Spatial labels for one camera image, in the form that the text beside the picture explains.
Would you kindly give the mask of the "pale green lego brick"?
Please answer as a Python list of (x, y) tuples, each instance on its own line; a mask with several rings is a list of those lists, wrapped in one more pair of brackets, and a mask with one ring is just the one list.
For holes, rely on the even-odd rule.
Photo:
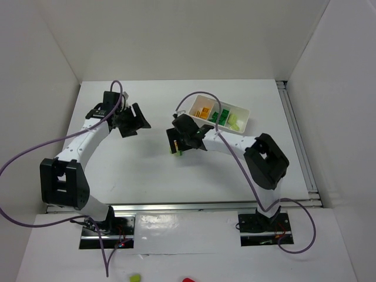
[(237, 123), (237, 116), (235, 114), (231, 114), (227, 121), (230, 125), (235, 125)]

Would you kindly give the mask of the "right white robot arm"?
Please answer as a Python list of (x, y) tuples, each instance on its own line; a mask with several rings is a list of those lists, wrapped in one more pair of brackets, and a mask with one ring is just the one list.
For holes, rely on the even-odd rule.
[(166, 134), (173, 154), (199, 149), (234, 157), (256, 199), (257, 224), (262, 228), (274, 224), (281, 209), (281, 181), (290, 162), (270, 135), (241, 136), (213, 125), (200, 127), (187, 114), (176, 116), (172, 125)]

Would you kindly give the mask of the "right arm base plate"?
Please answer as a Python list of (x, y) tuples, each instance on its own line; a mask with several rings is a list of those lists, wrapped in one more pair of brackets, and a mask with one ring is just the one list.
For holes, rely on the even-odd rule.
[(267, 225), (255, 213), (239, 214), (235, 228), (240, 232), (240, 244), (248, 246), (272, 246), (294, 244), (290, 219), (287, 213), (280, 213), (275, 221)]

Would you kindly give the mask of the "orange lego brick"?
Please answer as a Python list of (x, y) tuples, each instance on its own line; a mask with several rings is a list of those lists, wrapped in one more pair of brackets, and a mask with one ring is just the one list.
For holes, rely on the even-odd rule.
[(201, 119), (208, 119), (211, 109), (207, 107), (203, 107), (202, 111), (200, 112)]

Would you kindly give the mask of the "green lego plate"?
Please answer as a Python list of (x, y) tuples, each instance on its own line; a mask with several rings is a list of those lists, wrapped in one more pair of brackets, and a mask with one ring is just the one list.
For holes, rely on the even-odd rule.
[(216, 123), (217, 122), (217, 119), (218, 119), (218, 116), (219, 116), (219, 113), (218, 112), (214, 112), (211, 116), (211, 118), (209, 119), (210, 122), (213, 122), (213, 123)]

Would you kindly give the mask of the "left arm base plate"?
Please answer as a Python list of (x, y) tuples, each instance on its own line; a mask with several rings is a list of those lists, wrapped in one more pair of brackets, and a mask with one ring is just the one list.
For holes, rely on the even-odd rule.
[[(109, 230), (105, 230), (99, 223), (100, 234), (104, 249), (132, 249), (134, 246), (135, 216), (117, 217), (115, 225)], [(71, 223), (82, 227), (80, 235), (79, 249), (94, 250), (100, 249), (100, 241), (94, 224), (88, 220), (71, 220)]]

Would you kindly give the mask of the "green two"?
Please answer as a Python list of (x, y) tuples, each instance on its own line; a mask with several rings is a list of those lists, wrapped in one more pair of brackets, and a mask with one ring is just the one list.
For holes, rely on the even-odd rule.
[(223, 109), (221, 112), (220, 120), (226, 120), (229, 116), (230, 111), (227, 109)]

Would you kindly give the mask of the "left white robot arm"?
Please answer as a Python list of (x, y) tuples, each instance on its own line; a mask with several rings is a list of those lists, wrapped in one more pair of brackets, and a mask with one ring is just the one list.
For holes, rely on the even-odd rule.
[(103, 100), (85, 116), (80, 134), (53, 159), (40, 164), (42, 200), (58, 207), (71, 207), (83, 216), (93, 219), (99, 228), (109, 231), (121, 224), (112, 206), (104, 204), (90, 193), (85, 168), (100, 143), (113, 129), (121, 137), (149, 129), (137, 103), (129, 105), (128, 94), (106, 91)]

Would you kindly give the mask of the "white divided plastic container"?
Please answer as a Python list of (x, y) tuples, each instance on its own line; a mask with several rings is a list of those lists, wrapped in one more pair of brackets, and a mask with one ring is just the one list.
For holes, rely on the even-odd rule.
[[(229, 131), (236, 132), (236, 133), (243, 133), (246, 129), (248, 119), (250, 117), (250, 111), (248, 109), (241, 108), (241, 107), (229, 104), (229, 103), (224, 103), (224, 102), (220, 102), (220, 103), (221, 103), (221, 107), (219, 107), (219, 104), (217, 103), (217, 100), (215, 100), (215, 98), (206, 97), (203, 95), (197, 95), (194, 100), (194, 103), (192, 104), (189, 110), (189, 115), (199, 121), (206, 122), (210, 125), (215, 125), (215, 123), (210, 122), (209, 119), (211, 118), (214, 112), (218, 112), (219, 116), (217, 120), (219, 120), (219, 123), (218, 123), (219, 128), (228, 129)], [(211, 109), (209, 117), (206, 120), (201, 119), (199, 117), (198, 118), (195, 117), (195, 113), (198, 110), (202, 111), (203, 107), (207, 107)], [(227, 109), (230, 111), (229, 116), (231, 114), (235, 114), (237, 116), (237, 123), (235, 125), (230, 125), (227, 122), (229, 116), (226, 120), (220, 120), (221, 112), (223, 109)]]

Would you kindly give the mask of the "pale yellow green lego stack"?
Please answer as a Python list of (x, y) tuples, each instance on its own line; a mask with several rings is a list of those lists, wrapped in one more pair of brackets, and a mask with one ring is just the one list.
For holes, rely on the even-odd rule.
[(170, 153), (176, 156), (181, 156), (183, 154), (183, 151), (180, 150), (179, 144), (176, 140), (170, 145)]

